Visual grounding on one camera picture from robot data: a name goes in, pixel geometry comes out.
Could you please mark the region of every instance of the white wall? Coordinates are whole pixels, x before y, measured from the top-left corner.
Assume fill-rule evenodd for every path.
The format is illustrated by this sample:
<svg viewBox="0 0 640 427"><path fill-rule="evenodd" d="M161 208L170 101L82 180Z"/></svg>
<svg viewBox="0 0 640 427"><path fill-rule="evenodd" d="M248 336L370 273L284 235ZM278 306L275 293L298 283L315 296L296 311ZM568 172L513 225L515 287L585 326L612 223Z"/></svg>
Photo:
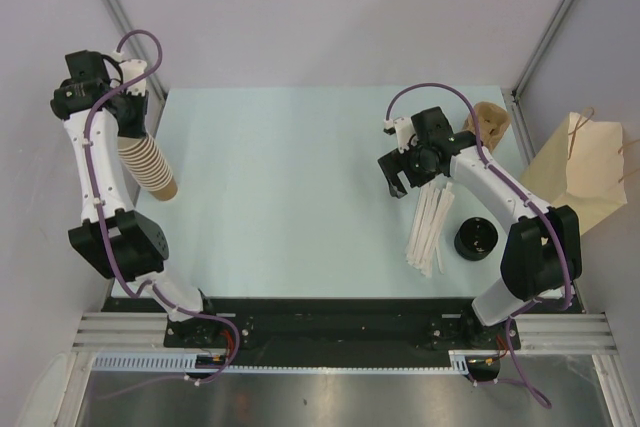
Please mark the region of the white wall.
<svg viewBox="0 0 640 427"><path fill-rule="evenodd" d="M560 0L122 0L171 87L512 87Z"/></svg>
<svg viewBox="0 0 640 427"><path fill-rule="evenodd" d="M599 120L622 122L626 140L640 138L639 33L640 0L577 2L522 99L537 148L567 112L588 106ZM625 171L637 167L638 144L625 154ZM629 204L583 237L579 285L590 310L607 313L640 393L640 173L626 181L626 191Z"/></svg>
<svg viewBox="0 0 640 427"><path fill-rule="evenodd" d="M66 53L110 51L119 36L100 0L0 0L0 12L0 425L10 426L105 288L67 240L80 187L49 100Z"/></svg>

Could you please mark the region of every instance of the metal floor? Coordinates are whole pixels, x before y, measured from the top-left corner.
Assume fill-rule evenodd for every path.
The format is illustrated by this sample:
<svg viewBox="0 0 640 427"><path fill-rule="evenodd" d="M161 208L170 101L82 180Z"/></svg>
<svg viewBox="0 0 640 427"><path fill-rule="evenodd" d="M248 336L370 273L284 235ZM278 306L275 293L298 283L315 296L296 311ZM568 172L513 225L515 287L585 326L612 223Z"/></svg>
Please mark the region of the metal floor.
<svg viewBox="0 0 640 427"><path fill-rule="evenodd" d="M94 372L82 427L247 426L610 426L590 356L522 363L553 402L540 407L520 387L473 388L461 376L228 374L194 387L158 382L109 400L97 397L156 374ZM501 377L514 377L507 359Z"/></svg>

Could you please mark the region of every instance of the purple cable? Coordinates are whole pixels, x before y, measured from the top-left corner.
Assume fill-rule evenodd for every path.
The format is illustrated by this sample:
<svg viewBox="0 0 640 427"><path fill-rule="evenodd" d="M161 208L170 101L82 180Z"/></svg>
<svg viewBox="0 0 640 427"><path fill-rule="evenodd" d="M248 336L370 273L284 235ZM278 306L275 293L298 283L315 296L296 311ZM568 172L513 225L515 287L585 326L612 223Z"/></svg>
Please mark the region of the purple cable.
<svg viewBox="0 0 640 427"><path fill-rule="evenodd" d="M462 102L464 102L464 104L467 106L467 109L469 109L469 113L471 114L471 118L473 120L473 126L476 131L476 149L478 151L478 156L480 157L480 160L482 160L482 163L485 165L487 169L493 172L504 184L506 184L513 192L515 192L515 194L522 201L524 201L525 206L529 207L542 221L542 224L545 226L545 228L549 232L549 237L551 238L551 241L553 242L553 245L556 249L556 253L558 254L558 259L560 259L560 267L562 268L562 278L564 281L564 301L560 306L560 310L567 310L571 305L571 276L569 274L569 266L567 265L567 259L564 254L562 244L560 243L560 238L558 237L558 234L553 228L553 225L551 225L551 222L549 221L549 219L546 218L542 210L533 202L529 201L529 197L527 196L526 192L520 189L520 187L518 187L517 184L515 184L511 179L509 179L509 177L504 175L504 173L502 173L495 165L493 165L485 155L484 151L482 150L482 139L480 137L480 123L478 121L478 115L476 114L475 110L473 110L473 106L471 105L471 102L469 102L469 99L467 99L459 90L454 89L453 87L450 87L446 84L440 84L437 82L426 82L426 83L412 85L411 87L407 87L406 89L403 89L400 92L398 92L396 96L391 100L391 103L387 108L386 120L389 120L391 118L391 110L393 109L394 104L398 101L400 97L402 97L407 92L411 92L412 90L419 89L422 87L436 87L436 88L447 90L457 95L462 100ZM509 336L509 330L511 327L511 323L513 322L513 318L519 314L522 314L523 312L528 311L531 307L535 305L535 303L536 302L533 301L521 307L519 310L511 314L511 316L509 316L509 318L507 319L507 322L505 323L505 329L506 329L505 337L507 339L509 352L511 353L513 364L515 365L516 370L518 371L518 374L520 375L520 378L522 379L522 381L513 380L513 379L504 379L504 380L500 380L499 382L525 386L529 390L529 392L531 392L531 395L533 396L533 398L536 399L536 401L540 405L542 405L546 409L550 409L552 407L552 404L549 401L549 399L545 397L545 395L542 392L536 389L531 384L527 376L525 375L524 370L520 365L520 362L516 358L516 354L513 349L513 345L511 343L511 337Z"/></svg>
<svg viewBox="0 0 640 427"><path fill-rule="evenodd" d="M125 42L132 36L137 35L137 34L143 34L148 36L155 44L156 44L156 49L158 51L158 58L156 60L156 63L153 64L153 66L147 70L146 72L144 72L143 74L139 75L138 77L135 77L131 80L129 80L128 82L125 82L121 85L119 85L118 87L110 90L109 92L107 92L106 94L104 94L102 97L100 97L96 103L93 105L93 107L91 107L91 110L89 111L89 115L87 115L87 120L85 122L84 125L84 137L89 141L87 144L84 145L84 153L85 153L85 161L87 164L87 172L89 174L89 182L91 184L91 192L93 194L93 197L96 199L100 198L100 190L98 188L98 180L96 177L96 171L95 171L95 167L93 164L93 157L91 155L91 124L93 122L93 118L96 115L96 112L98 112L98 110L109 100L111 99L113 96L119 94L120 92L123 92L124 90L128 89L129 87L131 87L132 85L140 82L143 79L146 79L147 77L149 77L151 74L153 74L155 71L158 70L158 68L160 67L160 64L162 64L162 45L160 45L160 41L158 40L158 38L153 35L151 32L146 31L146 30L142 30L142 29L136 29L136 30L132 30L131 32L127 33L124 37L122 37L122 39L120 40L120 42L118 43L118 47L117 47L117 51L120 52L122 50L123 45L125 44ZM109 261L109 266L111 267L111 270L113 271L113 274L115 275L116 279L118 280L118 283L120 284L120 286L122 287L122 289L127 293L127 295L129 295L129 297L132 297L134 299L139 298L142 295L142 292L144 291L145 287L147 287L150 284L153 284L150 280L145 281L142 283L142 285L140 285L140 287L138 288L138 290L136 292L134 292L133 290L131 290L131 288L127 285L126 280L124 279L122 272L120 271L120 267L118 266L118 262L116 261L115 255L113 253L113 249L111 247L111 242L109 240L109 230L107 228L107 221L105 219L104 216L104 209L102 208L102 204L98 203L96 204L96 211L98 213L98 223L100 226L100 233L102 235L102 241L104 243L104 248L105 248L105 252L107 254L107 259ZM233 324L233 322L230 322L229 320L225 319L224 317L218 317L215 315L209 315L209 314L202 314L199 312L193 312L190 310L186 310L183 309L182 307L174 304L173 302L171 302L169 299L167 299L164 294L162 294L162 292L160 292L160 290L153 285L153 292L158 296L158 298L161 300L162 303L164 303L165 305L169 306L171 309L174 309L180 313L183 313L185 315L189 315L191 317L197 317L197 318L201 318L201 319L206 319L206 320L213 320L216 322L220 322L223 323L227 326L229 326L231 328L231 330L233 331L234 334L234 338L235 338L235 342L234 342L234 349L233 352L229 355L229 358L227 359L227 361L225 362L224 365L222 365L219 370L217 372L215 372L214 374L210 375L209 377L205 378L205 379L201 379L199 381L199 383L209 383L212 382L213 380L215 380L224 369L226 369L229 364L231 364L231 362L233 362L233 360L236 357L236 354L238 353L238 348L240 347L240 333L238 332L238 329L236 328L236 326ZM115 397L117 395L126 393L126 392L130 392L132 390L135 390L139 387L142 387L144 385L148 385L154 382L159 382L159 381L163 381L163 380L169 380L169 379L176 379L176 378L183 378L183 377L176 377L176 376L163 376L163 377L159 377L156 379L151 379L150 381L146 381L143 382L141 384L129 387L127 389L118 391L118 392L114 392L112 394L108 394L106 396L100 397L101 399L106 399L106 398L112 398Z"/></svg>

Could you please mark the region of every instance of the purple hose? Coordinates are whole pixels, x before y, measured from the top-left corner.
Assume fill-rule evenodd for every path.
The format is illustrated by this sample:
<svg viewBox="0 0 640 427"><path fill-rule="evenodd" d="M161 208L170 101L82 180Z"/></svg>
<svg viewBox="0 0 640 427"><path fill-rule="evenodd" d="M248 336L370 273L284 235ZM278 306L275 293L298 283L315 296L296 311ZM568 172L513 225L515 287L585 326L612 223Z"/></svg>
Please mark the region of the purple hose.
<svg viewBox="0 0 640 427"><path fill-rule="evenodd" d="M131 32L127 33L118 43L118 47L117 47L117 51L120 52L122 50L123 45L125 44L125 42L132 36L137 35L137 34L143 34L148 36L155 44L156 44L156 49L158 51L158 58L155 62L155 64L153 64L153 66L147 70L146 72L144 72L143 74L139 75L138 77L135 77L134 79L131 79L128 82L125 82L121 85L119 85L118 87L110 90L109 92L107 92L106 94L104 94L102 97L100 97L96 103L93 105L93 107L91 107L91 110L89 111L89 115L87 116L87 120L85 122L84 125L84 137L89 141L87 144L85 144L84 146L84 153L85 153L85 161L87 164L87 172L89 174L89 182L91 184L91 192L93 194L93 197L96 199L100 198L100 190L98 188L98 180L96 178L96 172L95 172L95 167L93 164L93 157L91 155L91 124L93 122L93 118L96 115L96 112L107 102L109 101L109 99L111 99L112 97L114 97L115 95L119 94L120 92L125 91L126 89L128 89L129 87L131 87L132 85L140 82L143 79L146 79L147 77L149 77L151 74L153 74L155 71L158 70L158 68L160 67L160 64L162 64L162 45L160 45L160 41L158 40L158 38L153 35L151 32L148 32L146 30L142 30L142 29L137 29L137 30L132 30ZM131 290L131 288L127 285L127 282L125 281L122 272L120 271L120 267L118 267L118 262L116 261L115 255L113 253L113 248L111 247L111 242L109 240L109 230L107 228L107 222L104 216L104 209L102 208L102 204L98 203L96 204L96 211L98 213L98 223L100 225L100 233L102 235L102 241L104 243L104 248L105 248L105 252L107 254L107 259L109 261L109 266L111 267L111 270L113 271L114 276L116 277L118 283L120 284L120 286L122 287L122 289L127 293L127 295L129 297L132 297L134 299L139 298L142 295L142 292L144 291L145 287L147 287L148 285L153 285L153 283L150 280L147 280L145 282L142 283L142 285L140 285L140 287L138 288L137 291L133 291ZM153 285L153 292L156 294L156 296L160 299L160 301L169 306L171 309L175 309L180 313L183 313L185 315L189 315L191 317L197 317L200 319L205 319L205 320L213 320L215 322L220 322L223 323L227 326L229 326L231 328L231 330L233 331L234 334L234 338L235 338L235 342L234 342L234 349L231 352L231 354L229 355L229 358L227 359L227 361L225 362L224 365L222 365L219 370L215 373L213 373L212 375L210 375L209 377L205 378L205 379L201 379L199 381L199 383L209 383L212 382L213 380L215 380L224 369L226 369L231 362L233 362L233 360L236 357L236 354L238 353L238 348L240 347L240 333L238 332L238 329L236 328L236 326L233 324L233 322L230 322L229 320L225 319L224 317L218 317L215 315L209 315L209 314L202 314L200 312L193 312L190 310L186 310L183 309L182 307L174 304L173 302L171 302L169 299L167 299L164 294L162 294L162 292L160 292L160 290ZM126 393L126 392L130 392L132 390L135 390L139 387L142 387L143 385L149 385L152 384L154 382L159 382L161 380L168 380L168 379L176 379L176 378L182 378L182 377L176 377L176 376L163 376L163 377L159 377L156 379L151 379L150 381L147 382L143 382L142 384L138 384L132 387L129 387L127 389L121 390L119 392L115 392L112 394L108 394L106 396L101 397L101 399L107 399L107 398L112 398L115 397L117 395Z"/></svg>
<svg viewBox="0 0 640 427"><path fill-rule="evenodd" d="M487 169L493 172L503 183L505 183L513 192L515 192L515 194L522 201L524 201L525 206L529 207L533 211L533 213L535 213L538 216L538 218L540 218L540 220L542 221L542 224L545 226L545 228L549 232L549 237L551 238L551 241L553 242L553 246L556 249L556 253L558 254L558 259L560 259L560 267L562 268L562 278L564 281L564 300L562 305L560 306L560 310L567 310L571 305L571 275L569 274L569 266L567 264L567 259L564 254L562 244L560 243L560 238L558 237L558 234L553 228L553 225L551 225L551 222L549 222L549 219L547 219L547 217L544 215L544 212L542 212L540 207L535 205L533 202L529 201L529 197L527 193L524 192L511 179L509 179L509 177L503 174L495 165L489 162L489 159L487 158L484 151L482 150L482 139L480 137L480 123L478 122L478 115L476 114L475 110L473 110L473 106L471 105L471 102L469 102L469 99L467 99L459 90L456 90L453 87L450 87L446 84L440 84L437 82L426 82L422 84L412 85L411 87L407 87L406 89L403 89L400 92L398 92L396 96L391 100L391 103L387 108L386 120L389 120L391 118L391 110L393 109L393 105L398 101L400 97L402 97L407 92L411 92L412 90L419 89L422 87L436 87L436 88L447 90L457 95L462 100L462 102L464 102L464 104L467 106L467 109L469 109L471 118L473 119L473 126L476 131L476 149L478 151L478 156L480 157L480 160L482 160L482 163L486 166ZM513 322L513 318L519 314L522 314L523 312L528 311L530 308L532 308L535 305L535 303L536 303L535 301L532 301L527 305L521 307L519 310L511 314L511 316L509 316L509 318L507 319L507 322L505 323L505 330L506 330L505 337L507 339L509 352L511 353L511 359L513 360L513 364L515 365L516 370L518 371L518 374L520 375L520 378L522 380L519 381L514 379L503 379L503 380L499 380L498 382L513 384L513 385L522 385L526 387L529 390L529 392L531 392L531 395L534 397L534 399L540 405L542 405L546 409L550 409L552 407L552 404L549 401L549 399L542 392L536 389L531 384L527 376L525 375L524 370L520 365L520 362L516 358L516 354L513 349L513 345L511 343L511 336L509 335L509 330L511 330L511 323Z"/></svg>

